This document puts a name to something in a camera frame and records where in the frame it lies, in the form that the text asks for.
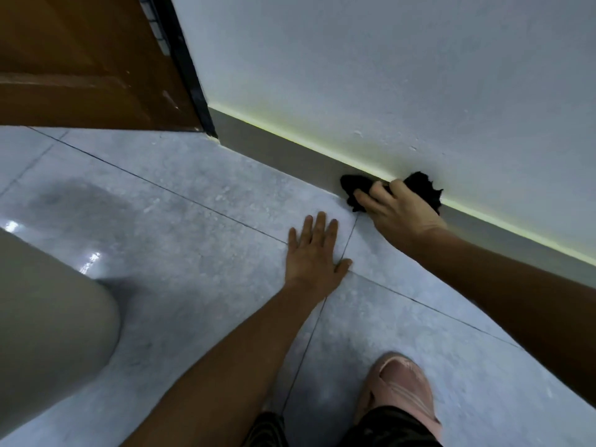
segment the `floor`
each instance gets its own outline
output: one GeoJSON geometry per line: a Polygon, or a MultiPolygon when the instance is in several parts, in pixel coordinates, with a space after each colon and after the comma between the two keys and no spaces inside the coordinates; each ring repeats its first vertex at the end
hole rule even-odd
{"type": "Polygon", "coordinates": [[[388,350],[427,373],[445,446],[594,443],[594,409],[338,197],[204,134],[0,127],[1,225],[132,295],[100,376],[0,447],[117,446],[279,289],[287,230],[318,210],[339,220],[336,255],[354,265],[280,370],[273,407],[291,446],[332,447],[388,350]]]}

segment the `person's left hand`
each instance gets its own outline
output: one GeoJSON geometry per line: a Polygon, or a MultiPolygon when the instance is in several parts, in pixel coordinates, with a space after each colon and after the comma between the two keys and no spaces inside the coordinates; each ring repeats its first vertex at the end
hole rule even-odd
{"type": "Polygon", "coordinates": [[[307,216],[300,240],[294,228],[290,229],[288,236],[286,286],[304,287],[317,301],[337,288],[352,264],[350,259],[343,259],[337,266],[334,265],[333,248],[339,224],[333,219],[325,230],[325,217],[325,212],[320,211],[313,228],[312,217],[307,216]]]}

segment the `door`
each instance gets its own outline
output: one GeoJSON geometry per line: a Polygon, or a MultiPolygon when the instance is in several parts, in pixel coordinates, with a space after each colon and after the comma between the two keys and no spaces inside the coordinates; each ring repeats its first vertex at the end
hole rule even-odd
{"type": "Polygon", "coordinates": [[[202,130],[139,0],[2,0],[0,124],[202,130]]]}

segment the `pant leg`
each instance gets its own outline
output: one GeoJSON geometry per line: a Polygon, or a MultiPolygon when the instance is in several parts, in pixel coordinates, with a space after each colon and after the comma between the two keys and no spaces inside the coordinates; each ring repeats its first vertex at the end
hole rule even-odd
{"type": "Polygon", "coordinates": [[[380,406],[350,428],[338,447],[440,447],[428,428],[395,406],[380,406]]]}
{"type": "Polygon", "coordinates": [[[242,447],[288,447],[284,418],[270,412],[259,414],[242,447]]]}

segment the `forearm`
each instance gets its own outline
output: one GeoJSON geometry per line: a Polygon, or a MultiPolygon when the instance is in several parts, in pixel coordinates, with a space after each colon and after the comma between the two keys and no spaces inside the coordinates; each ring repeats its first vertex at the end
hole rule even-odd
{"type": "Polygon", "coordinates": [[[192,366],[123,446],[240,446],[318,301],[309,291],[284,287],[192,366]]]}
{"type": "Polygon", "coordinates": [[[414,258],[596,404],[596,290],[449,233],[436,235],[414,258]]]}

